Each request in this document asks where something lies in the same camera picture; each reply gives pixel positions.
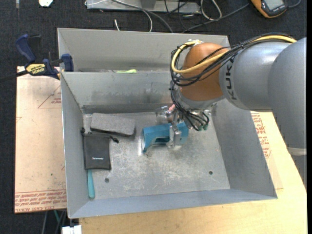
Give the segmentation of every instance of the blue clamp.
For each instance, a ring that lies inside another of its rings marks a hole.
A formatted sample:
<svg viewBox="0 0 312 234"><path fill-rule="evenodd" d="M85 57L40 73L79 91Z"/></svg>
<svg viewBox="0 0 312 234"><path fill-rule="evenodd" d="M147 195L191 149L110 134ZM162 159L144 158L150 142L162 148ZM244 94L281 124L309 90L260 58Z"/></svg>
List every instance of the blue clamp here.
<svg viewBox="0 0 312 234"><path fill-rule="evenodd" d="M36 39L32 37L31 39L32 43L34 43L34 40L37 40L36 43L38 43L40 37ZM33 53L32 48L30 47L29 40L30 38L28 34L25 34L20 36L15 42L17 50L28 60L27 64L25 65L26 71L23 72L21 75L28 73L33 76L49 76L52 78L60 79L59 71L54 66L62 62L65 65L65 71L74 71L73 59L70 54L63 54L61 59L55 61L51 61L50 59L45 58L42 60L41 64L34 64L36 61L36 55Z"/></svg>

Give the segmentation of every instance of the black floor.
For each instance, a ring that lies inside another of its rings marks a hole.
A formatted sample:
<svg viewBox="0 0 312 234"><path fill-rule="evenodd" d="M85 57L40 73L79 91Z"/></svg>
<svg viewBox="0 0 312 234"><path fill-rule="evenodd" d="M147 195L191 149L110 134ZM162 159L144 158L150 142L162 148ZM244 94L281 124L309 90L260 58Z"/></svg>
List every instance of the black floor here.
<svg viewBox="0 0 312 234"><path fill-rule="evenodd" d="M92 28L116 30L114 19L120 30L148 31L149 21L139 11L88 11L85 0L54 0L50 8L40 7L38 0L0 0L0 78L15 73L15 67L26 63L15 47L15 40L22 34L41 34L42 53L51 52L52 59L58 58L56 31L58 27ZM217 0L224 15L247 4L248 0ZM287 0L295 4L297 0ZM216 12L209 7L211 14ZM194 19L182 19L184 26L176 15L160 14L175 33L182 32L195 22L205 21L201 16ZM155 32L167 32L167 27L153 17ZM307 0L295 8L289 9L275 19L260 16L249 5L240 12L219 22L196 29L194 34L227 35L230 44L237 44L263 33L282 32L295 39L307 36ZM0 233L36 234L41 233L45 213L14 214L14 166L15 166L15 103L16 81L10 80L0 84ZM54 233L57 222L54 212L49 212L46 221L46 233Z"/></svg>

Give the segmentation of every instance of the cardboard sheet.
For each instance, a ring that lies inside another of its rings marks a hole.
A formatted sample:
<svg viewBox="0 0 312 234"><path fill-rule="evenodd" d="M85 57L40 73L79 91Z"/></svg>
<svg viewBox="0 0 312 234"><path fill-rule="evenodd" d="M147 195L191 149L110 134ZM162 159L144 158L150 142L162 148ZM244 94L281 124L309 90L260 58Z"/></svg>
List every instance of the cardboard sheet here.
<svg viewBox="0 0 312 234"><path fill-rule="evenodd" d="M15 213L67 207L60 81L17 78Z"/></svg>

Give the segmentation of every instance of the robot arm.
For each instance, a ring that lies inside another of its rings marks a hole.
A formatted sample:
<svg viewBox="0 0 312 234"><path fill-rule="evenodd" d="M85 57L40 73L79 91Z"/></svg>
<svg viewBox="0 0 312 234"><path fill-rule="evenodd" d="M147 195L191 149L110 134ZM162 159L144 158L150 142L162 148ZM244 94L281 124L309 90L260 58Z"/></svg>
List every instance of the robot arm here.
<svg viewBox="0 0 312 234"><path fill-rule="evenodd" d="M289 152L305 155L306 38L270 36L250 42L229 55L217 44L194 44L182 69L172 63L176 100L198 114L223 98L241 109L272 111ZM203 59L206 63L199 66Z"/></svg>

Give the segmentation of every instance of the blue object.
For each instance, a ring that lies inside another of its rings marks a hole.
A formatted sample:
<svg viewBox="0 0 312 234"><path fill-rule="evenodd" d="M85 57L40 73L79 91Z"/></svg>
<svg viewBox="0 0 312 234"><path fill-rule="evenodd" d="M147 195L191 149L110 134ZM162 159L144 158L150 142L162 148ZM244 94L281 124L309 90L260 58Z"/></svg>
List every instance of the blue object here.
<svg viewBox="0 0 312 234"><path fill-rule="evenodd" d="M171 123L143 128L141 134L142 145L144 145L143 153L152 145L166 144L170 140L170 126ZM189 135L189 129L185 122L179 123L177 128L181 131L180 144L184 144Z"/></svg>
<svg viewBox="0 0 312 234"><path fill-rule="evenodd" d="M28 43L28 35L22 35L15 41L16 48L18 51L27 58L28 63L25 65L28 66L30 63L33 63L36 60L36 56L32 52L29 43Z"/></svg>
<svg viewBox="0 0 312 234"><path fill-rule="evenodd" d="M93 177L92 177L92 170L88 170L88 195L89 198L95 198L96 193L94 191L94 184L93 184Z"/></svg>
<svg viewBox="0 0 312 234"><path fill-rule="evenodd" d="M74 71L74 64L73 59L70 54L64 54L61 57L62 61L65 64L65 71L66 72L73 72Z"/></svg>

